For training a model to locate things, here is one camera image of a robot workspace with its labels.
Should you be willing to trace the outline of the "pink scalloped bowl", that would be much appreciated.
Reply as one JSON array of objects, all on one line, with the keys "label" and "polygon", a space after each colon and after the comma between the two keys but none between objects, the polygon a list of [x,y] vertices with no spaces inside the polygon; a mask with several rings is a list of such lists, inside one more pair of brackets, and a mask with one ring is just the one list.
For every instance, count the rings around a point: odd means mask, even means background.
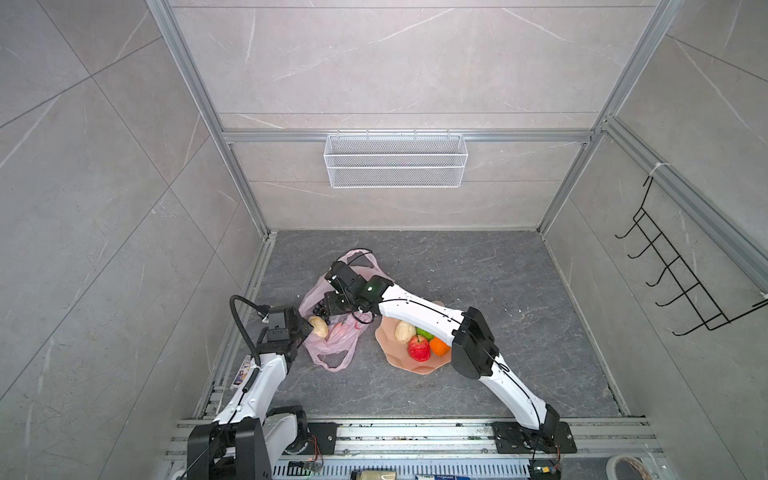
[{"label": "pink scalloped bowl", "polygon": [[461,324],[461,311],[449,309],[441,304],[429,301],[396,300],[382,306],[382,320],[375,331],[375,338],[385,354],[387,361],[394,367],[411,373],[427,375],[451,361],[451,350],[439,357],[433,355],[426,362],[412,360],[407,352],[407,344],[401,344],[394,338],[394,330],[399,321],[405,321],[415,328],[424,329],[445,342],[450,348],[454,340],[453,332]]}]

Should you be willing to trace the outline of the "beige fake fruit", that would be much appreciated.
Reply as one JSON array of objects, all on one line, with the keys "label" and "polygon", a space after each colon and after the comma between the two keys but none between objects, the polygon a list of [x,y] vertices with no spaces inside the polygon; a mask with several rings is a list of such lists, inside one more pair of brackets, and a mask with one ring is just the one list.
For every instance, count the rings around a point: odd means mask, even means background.
[{"label": "beige fake fruit", "polygon": [[408,344],[416,335],[416,328],[405,321],[399,321],[394,330],[394,338],[401,344]]}]

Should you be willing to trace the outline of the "pink plastic bag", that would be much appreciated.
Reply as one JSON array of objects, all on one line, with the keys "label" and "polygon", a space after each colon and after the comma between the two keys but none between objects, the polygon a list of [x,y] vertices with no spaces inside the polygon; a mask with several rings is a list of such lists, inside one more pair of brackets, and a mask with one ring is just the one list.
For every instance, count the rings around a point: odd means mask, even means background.
[{"label": "pink plastic bag", "polygon": [[[298,307],[302,317],[309,321],[313,316],[316,304],[322,304],[324,294],[331,292],[332,287],[322,274],[313,287],[304,295]],[[303,346],[311,360],[329,372],[339,372],[346,369],[352,362],[360,336],[373,323],[376,315],[372,313],[330,315],[327,322],[329,334],[326,339],[320,339],[311,333]]]}]

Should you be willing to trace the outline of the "orange fake fruit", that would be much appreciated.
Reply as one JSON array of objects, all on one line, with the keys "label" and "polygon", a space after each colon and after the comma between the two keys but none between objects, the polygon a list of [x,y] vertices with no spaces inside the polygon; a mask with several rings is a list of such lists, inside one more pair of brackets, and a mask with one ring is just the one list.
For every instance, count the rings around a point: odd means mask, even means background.
[{"label": "orange fake fruit", "polygon": [[439,338],[433,337],[429,341],[429,347],[433,355],[442,357],[448,354],[451,348]]}]

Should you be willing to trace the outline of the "green fake vegetable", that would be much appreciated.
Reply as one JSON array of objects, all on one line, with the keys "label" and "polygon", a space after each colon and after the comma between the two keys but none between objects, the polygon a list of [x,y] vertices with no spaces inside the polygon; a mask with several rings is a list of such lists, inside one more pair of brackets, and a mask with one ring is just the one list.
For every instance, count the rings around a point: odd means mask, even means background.
[{"label": "green fake vegetable", "polygon": [[431,340],[434,338],[434,335],[433,335],[433,334],[431,334],[431,333],[427,332],[427,331],[426,331],[426,330],[424,330],[424,329],[416,328],[416,333],[417,333],[418,335],[420,335],[420,336],[423,336],[423,337],[424,337],[424,338],[426,338],[428,341],[431,341]]}]

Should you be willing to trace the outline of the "red fake strawberry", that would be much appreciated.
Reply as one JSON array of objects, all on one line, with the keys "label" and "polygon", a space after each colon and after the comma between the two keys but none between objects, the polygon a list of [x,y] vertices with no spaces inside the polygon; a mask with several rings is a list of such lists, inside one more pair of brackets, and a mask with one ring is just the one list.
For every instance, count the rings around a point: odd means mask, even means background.
[{"label": "red fake strawberry", "polygon": [[414,335],[407,344],[409,357],[416,362],[426,362],[431,357],[431,347],[429,340],[420,335]]}]

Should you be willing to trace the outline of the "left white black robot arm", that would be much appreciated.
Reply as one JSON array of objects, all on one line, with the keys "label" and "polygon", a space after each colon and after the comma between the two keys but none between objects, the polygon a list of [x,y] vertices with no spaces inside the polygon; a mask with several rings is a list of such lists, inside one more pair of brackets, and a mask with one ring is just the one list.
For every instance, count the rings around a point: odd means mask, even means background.
[{"label": "left white black robot arm", "polygon": [[176,479],[271,479],[283,453],[300,453],[309,442],[301,406],[270,404],[313,326],[291,306],[234,295],[229,307],[251,360],[232,400],[212,422],[193,429],[186,469]]}]

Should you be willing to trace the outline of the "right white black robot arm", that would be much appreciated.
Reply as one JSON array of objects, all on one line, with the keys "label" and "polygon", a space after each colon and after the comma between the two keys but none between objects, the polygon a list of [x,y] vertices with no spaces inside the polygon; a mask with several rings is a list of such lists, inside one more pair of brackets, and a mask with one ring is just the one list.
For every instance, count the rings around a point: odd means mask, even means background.
[{"label": "right white black robot arm", "polygon": [[511,371],[480,310],[440,306],[383,276],[366,279],[342,261],[332,264],[325,280],[334,291],[331,311],[372,313],[432,334],[450,348],[451,365],[459,374],[483,383],[511,411],[533,450],[556,446],[560,415]]}]

